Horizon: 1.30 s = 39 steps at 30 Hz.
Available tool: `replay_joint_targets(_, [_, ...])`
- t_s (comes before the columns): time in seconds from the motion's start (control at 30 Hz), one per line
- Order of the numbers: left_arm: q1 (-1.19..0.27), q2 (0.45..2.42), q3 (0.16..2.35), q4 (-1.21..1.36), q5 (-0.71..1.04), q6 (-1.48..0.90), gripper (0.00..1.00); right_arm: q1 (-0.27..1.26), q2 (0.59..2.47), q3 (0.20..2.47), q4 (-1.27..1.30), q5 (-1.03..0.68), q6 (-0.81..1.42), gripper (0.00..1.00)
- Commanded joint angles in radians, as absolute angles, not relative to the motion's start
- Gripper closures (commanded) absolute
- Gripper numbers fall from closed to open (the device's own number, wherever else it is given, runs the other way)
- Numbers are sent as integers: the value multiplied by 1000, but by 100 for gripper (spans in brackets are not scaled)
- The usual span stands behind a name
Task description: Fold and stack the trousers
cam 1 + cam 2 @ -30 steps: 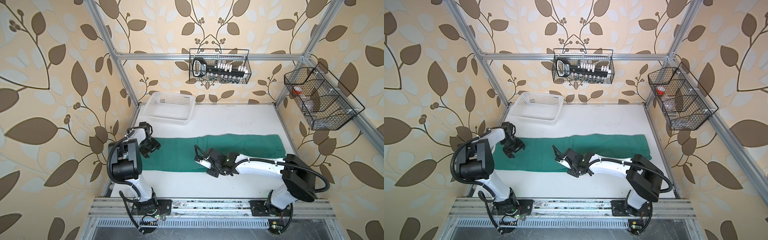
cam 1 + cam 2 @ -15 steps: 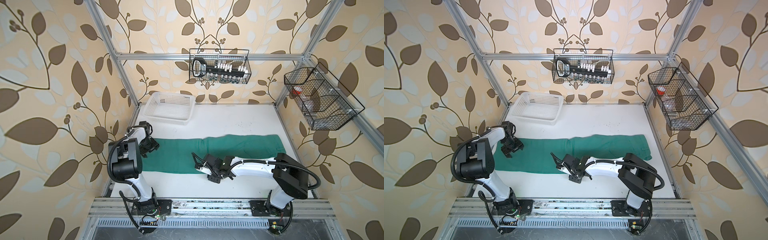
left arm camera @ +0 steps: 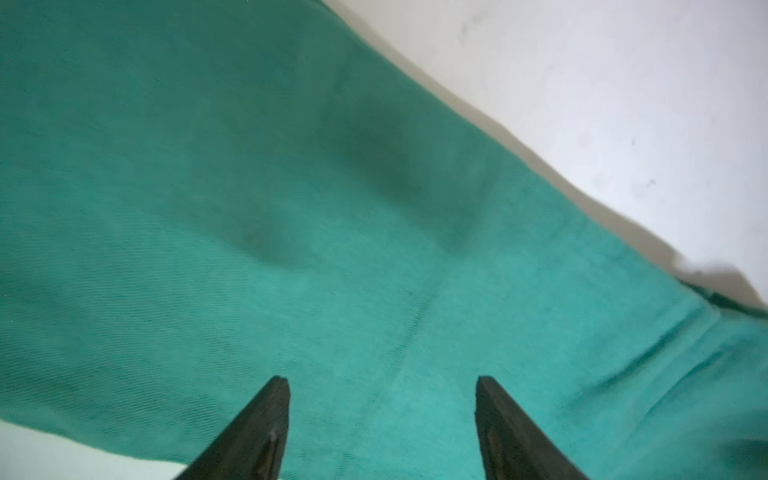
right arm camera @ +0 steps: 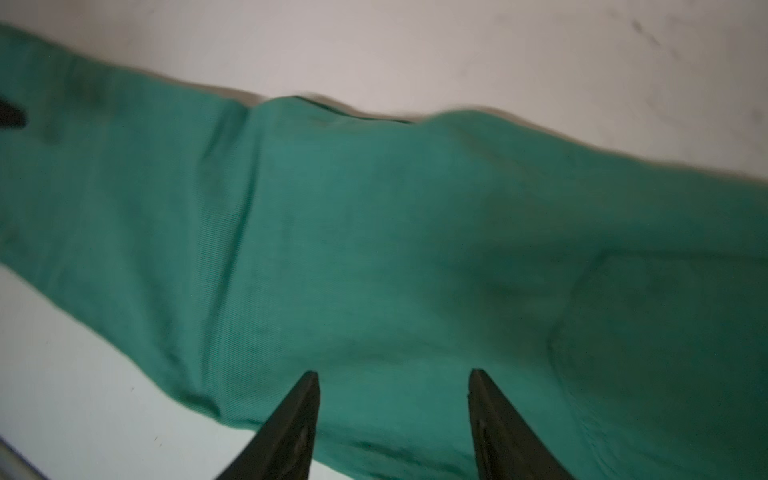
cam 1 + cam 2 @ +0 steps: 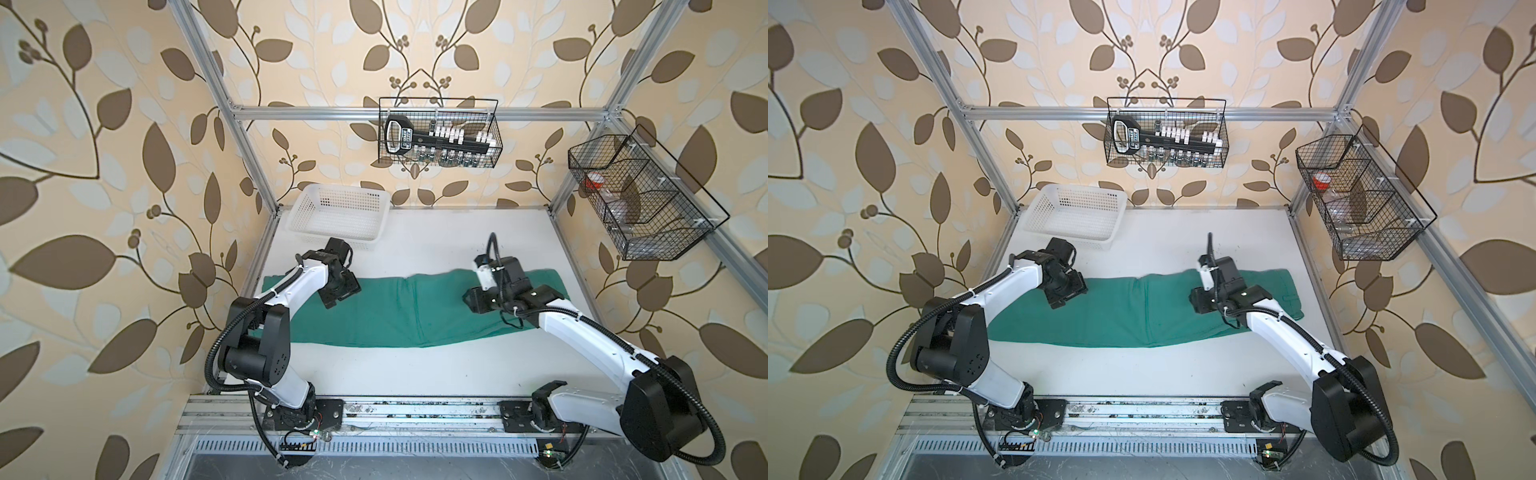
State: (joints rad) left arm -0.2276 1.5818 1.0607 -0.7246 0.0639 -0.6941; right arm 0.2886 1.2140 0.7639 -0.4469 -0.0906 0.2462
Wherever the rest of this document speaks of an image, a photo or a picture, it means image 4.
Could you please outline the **green trousers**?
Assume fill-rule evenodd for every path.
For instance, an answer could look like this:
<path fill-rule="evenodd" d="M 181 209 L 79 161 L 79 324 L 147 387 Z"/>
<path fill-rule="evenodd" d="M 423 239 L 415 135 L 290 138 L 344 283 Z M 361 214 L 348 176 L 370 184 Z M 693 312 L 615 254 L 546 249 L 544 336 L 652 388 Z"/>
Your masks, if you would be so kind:
<path fill-rule="evenodd" d="M 316 457 L 473 479 L 486 370 L 580 479 L 767 475 L 767 187 L 476 111 L 247 107 L 1 29 L 1 260 L 165 393 Z"/>

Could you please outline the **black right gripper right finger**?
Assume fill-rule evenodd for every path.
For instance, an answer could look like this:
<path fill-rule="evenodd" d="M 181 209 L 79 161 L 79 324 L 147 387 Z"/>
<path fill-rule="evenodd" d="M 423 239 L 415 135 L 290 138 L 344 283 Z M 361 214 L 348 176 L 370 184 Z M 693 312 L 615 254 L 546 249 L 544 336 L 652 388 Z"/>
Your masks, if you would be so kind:
<path fill-rule="evenodd" d="M 482 369 L 470 373 L 468 409 L 480 480 L 573 480 Z"/>

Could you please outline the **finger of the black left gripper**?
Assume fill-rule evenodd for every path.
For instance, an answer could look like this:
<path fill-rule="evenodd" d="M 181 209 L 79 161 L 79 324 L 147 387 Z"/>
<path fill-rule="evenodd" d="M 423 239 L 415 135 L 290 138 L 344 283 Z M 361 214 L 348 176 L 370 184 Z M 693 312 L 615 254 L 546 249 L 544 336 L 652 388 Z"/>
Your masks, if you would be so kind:
<path fill-rule="evenodd" d="M 0 99 L 0 128 L 21 129 L 27 125 L 26 113 L 5 98 Z"/>

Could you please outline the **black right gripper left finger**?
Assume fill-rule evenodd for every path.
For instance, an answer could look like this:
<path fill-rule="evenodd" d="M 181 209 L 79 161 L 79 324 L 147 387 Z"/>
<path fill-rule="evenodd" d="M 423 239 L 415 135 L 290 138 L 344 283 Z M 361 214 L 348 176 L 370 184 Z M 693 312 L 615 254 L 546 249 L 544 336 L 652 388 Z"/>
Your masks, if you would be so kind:
<path fill-rule="evenodd" d="M 307 480 L 320 398 L 318 374 L 305 372 L 218 480 Z"/>

